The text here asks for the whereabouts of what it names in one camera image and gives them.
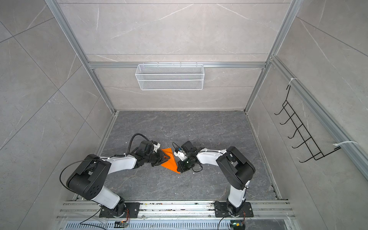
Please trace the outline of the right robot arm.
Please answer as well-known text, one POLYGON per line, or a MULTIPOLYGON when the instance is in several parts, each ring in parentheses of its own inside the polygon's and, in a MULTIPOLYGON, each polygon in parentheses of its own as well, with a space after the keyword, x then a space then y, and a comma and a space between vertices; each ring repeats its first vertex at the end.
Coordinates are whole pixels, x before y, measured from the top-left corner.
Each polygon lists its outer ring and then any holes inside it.
POLYGON ((241 213, 246 201, 246 191, 255 174, 255 167, 236 147, 230 146, 224 150, 198 149, 188 142, 175 148, 174 155, 180 159, 177 162, 177 170, 180 173, 193 169, 196 164, 218 166, 231 185, 225 211, 230 216, 241 213))

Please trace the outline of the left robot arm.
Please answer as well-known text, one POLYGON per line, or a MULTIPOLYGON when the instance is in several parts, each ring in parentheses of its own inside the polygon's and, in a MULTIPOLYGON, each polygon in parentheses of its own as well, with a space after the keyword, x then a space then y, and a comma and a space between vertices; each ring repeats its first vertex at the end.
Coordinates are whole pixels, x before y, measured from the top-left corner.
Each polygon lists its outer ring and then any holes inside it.
POLYGON ((123 170, 137 169, 145 163, 160 166, 168 160, 170 156, 161 149, 122 157, 99 157, 90 154, 77 162, 79 166, 68 178, 65 187, 86 200, 94 201, 109 209, 114 217, 120 217, 127 212, 125 200, 104 185, 107 176, 123 170))

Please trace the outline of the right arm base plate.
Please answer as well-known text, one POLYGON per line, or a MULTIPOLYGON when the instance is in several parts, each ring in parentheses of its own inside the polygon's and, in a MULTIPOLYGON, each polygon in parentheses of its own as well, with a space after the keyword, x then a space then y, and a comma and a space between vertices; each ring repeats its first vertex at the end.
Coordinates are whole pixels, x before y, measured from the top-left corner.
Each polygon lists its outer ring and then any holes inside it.
POLYGON ((230 202, 219 202, 214 203, 215 216, 217 218, 223 217, 254 217, 253 208, 251 203, 243 202, 240 207, 235 208, 230 202))

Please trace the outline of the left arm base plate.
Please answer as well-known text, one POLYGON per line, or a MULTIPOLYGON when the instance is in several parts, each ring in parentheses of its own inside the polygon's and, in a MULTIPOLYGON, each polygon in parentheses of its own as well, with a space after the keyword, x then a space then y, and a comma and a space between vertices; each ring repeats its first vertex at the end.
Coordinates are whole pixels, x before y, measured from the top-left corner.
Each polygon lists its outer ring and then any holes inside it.
POLYGON ((137 218, 140 209, 139 202, 128 202, 118 204, 114 209, 108 209, 105 206, 102 206, 102 210, 100 211, 100 218, 137 218))

